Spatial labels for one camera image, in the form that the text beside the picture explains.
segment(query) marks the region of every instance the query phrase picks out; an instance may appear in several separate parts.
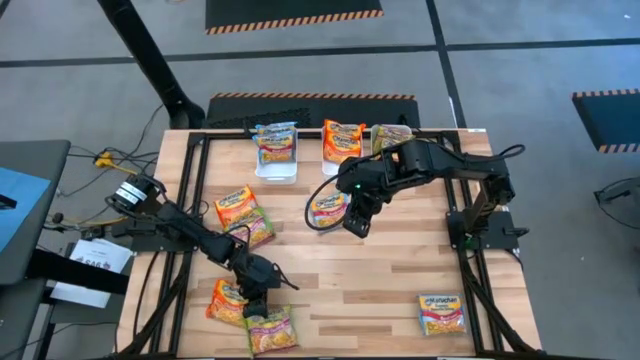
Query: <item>yellow and black hazard stripe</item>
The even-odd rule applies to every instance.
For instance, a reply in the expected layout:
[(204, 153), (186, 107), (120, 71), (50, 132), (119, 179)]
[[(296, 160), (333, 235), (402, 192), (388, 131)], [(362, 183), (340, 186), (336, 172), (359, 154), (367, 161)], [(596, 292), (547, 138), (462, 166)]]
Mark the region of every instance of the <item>yellow and black hazard stripe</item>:
[(243, 31), (265, 30), (289, 26), (321, 24), (334, 21), (367, 19), (384, 16), (383, 10), (365, 10), (340, 14), (327, 14), (318, 16), (305, 16), (292, 19), (280, 19), (272, 21), (261, 21), (248, 24), (235, 24), (226, 26), (214, 26), (206, 30), (208, 35), (229, 34)]
[(327, 94), (327, 93), (216, 93), (211, 98), (288, 98), (288, 99), (375, 99), (415, 100), (415, 95), (401, 94)]
[[(635, 89), (616, 89), (616, 90), (602, 90), (602, 91), (582, 91), (574, 92), (571, 94), (571, 98), (574, 101), (579, 101), (581, 98), (597, 97), (597, 96), (620, 96), (620, 95), (635, 95), (640, 94), (638, 88)], [(640, 151), (640, 143), (632, 144), (602, 144), (597, 145), (598, 152), (603, 154), (624, 153), (624, 152), (638, 152)]]
[(571, 94), (571, 98), (581, 98), (589, 96), (616, 96), (616, 95), (633, 95), (639, 94), (640, 90), (636, 89), (622, 89), (622, 90), (604, 90), (604, 91), (582, 91), (574, 92)]
[(603, 154), (621, 153), (621, 152), (638, 152), (640, 151), (640, 144), (615, 144), (615, 145), (600, 145), (598, 151)]

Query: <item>white container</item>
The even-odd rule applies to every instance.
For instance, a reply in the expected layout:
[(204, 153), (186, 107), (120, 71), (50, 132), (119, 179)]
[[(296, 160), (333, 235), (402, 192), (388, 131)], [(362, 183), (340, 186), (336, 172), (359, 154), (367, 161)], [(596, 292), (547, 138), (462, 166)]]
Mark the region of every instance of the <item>white container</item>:
[[(360, 144), (362, 144), (362, 135), (360, 135)], [(363, 155), (364, 146), (360, 146), (360, 157)], [(322, 156), (322, 173), (324, 174), (324, 179), (327, 180), (332, 176), (338, 175), (340, 164), (324, 159), (324, 126), (322, 127), (322, 146), (320, 147), (320, 156)]]
[[(408, 127), (407, 125), (385, 125), (385, 126), (406, 130), (407, 132), (411, 133), (411, 128)], [(376, 142), (376, 138), (378, 137), (379, 128), (380, 128), (380, 125), (373, 125), (373, 127), (371, 128), (371, 152), (372, 153), (373, 153), (373, 144)]]
[(298, 131), (296, 131), (296, 161), (286, 163), (260, 163), (260, 154), (256, 152), (256, 176), (265, 185), (295, 184), (298, 175)]

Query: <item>white paper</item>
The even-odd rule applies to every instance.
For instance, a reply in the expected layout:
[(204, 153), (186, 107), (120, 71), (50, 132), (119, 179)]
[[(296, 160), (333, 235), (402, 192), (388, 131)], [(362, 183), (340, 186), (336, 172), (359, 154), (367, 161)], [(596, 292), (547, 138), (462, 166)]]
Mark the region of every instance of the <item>white paper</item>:
[[(105, 239), (78, 240), (71, 260), (120, 273), (131, 257), (131, 250)], [(111, 294), (82, 286), (57, 283), (51, 297), (104, 309)]]

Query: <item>yellow noodle package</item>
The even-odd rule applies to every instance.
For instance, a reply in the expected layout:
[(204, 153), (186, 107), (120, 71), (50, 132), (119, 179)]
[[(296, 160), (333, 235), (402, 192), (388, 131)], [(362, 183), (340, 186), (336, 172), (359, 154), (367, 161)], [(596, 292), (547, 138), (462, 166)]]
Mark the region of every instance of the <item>yellow noodle package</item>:
[(316, 226), (333, 225), (342, 218), (349, 205), (349, 195), (337, 193), (311, 204), (313, 222)]
[(245, 319), (249, 332), (251, 353), (286, 349), (298, 345), (298, 338), (291, 324), (291, 306), (270, 310), (269, 316), (254, 315)]
[(270, 125), (256, 125), (258, 135), (275, 134), (283, 131), (296, 131), (295, 121), (275, 123)]
[(399, 128), (394, 126), (380, 125), (373, 142), (373, 154), (377, 154), (380, 150), (413, 139), (411, 129)]
[[(240, 225), (247, 225), (251, 230), (251, 238), (247, 239), (247, 228)], [(276, 235), (271, 222), (261, 207), (253, 209), (251, 212), (245, 213), (243, 216), (229, 225), (226, 230), (231, 230), (231, 234), (239, 239), (247, 241), (249, 247), (253, 248), (273, 239)]]
[(295, 131), (280, 131), (264, 135), (254, 135), (258, 145), (260, 163), (289, 162), (295, 160)]
[(466, 333), (460, 295), (418, 295), (420, 325), (427, 336)]

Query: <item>ramen noodle package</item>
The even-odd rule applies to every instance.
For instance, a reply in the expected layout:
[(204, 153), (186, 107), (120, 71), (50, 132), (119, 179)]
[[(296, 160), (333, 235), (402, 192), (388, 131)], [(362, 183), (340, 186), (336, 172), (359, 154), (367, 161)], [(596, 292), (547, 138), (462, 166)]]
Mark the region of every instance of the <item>ramen noodle package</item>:
[(298, 345), (291, 324), (291, 306), (269, 311), (269, 317), (250, 316), (245, 319), (249, 332), (249, 348), (253, 354), (286, 349)]
[(342, 125), (337, 121), (325, 119), (324, 129), (327, 133), (333, 133), (345, 137), (354, 139), (360, 139), (362, 137), (362, 131), (366, 127), (365, 124), (360, 125)]
[(418, 301), (425, 335), (466, 333), (460, 295), (418, 295)]
[(258, 202), (249, 186), (245, 186), (233, 194), (216, 201), (215, 205), (220, 224), (227, 230), (229, 225), (235, 222), (236, 219), (257, 208)]
[(380, 125), (373, 142), (373, 154), (377, 154), (380, 150), (413, 139), (411, 129)]
[(218, 319), (235, 326), (244, 327), (242, 310), (247, 300), (238, 294), (238, 289), (226, 280), (218, 279), (213, 288), (211, 305), (207, 307), (206, 316)]
[(362, 154), (362, 131), (365, 124), (341, 125), (332, 120), (324, 121), (323, 157), (326, 161), (341, 164), (350, 156)]
[(256, 132), (258, 135), (270, 135), (283, 131), (296, 131), (295, 125), (296, 123), (294, 121), (270, 125), (256, 125)]
[(295, 131), (287, 130), (264, 135), (254, 135), (261, 164), (295, 160)]
[[(240, 225), (247, 225), (249, 229), (251, 229), (250, 239), (247, 239), (247, 228), (244, 226), (239, 227)], [(225, 230), (229, 229), (232, 229), (231, 234), (235, 237), (248, 241), (250, 248), (264, 244), (276, 235), (271, 222), (261, 207), (255, 208), (243, 216), (236, 218), (236, 220), (229, 225), (229, 228)]]
[(316, 226), (324, 227), (333, 225), (347, 210), (349, 195), (336, 193), (324, 199), (314, 200), (311, 204), (313, 222)]

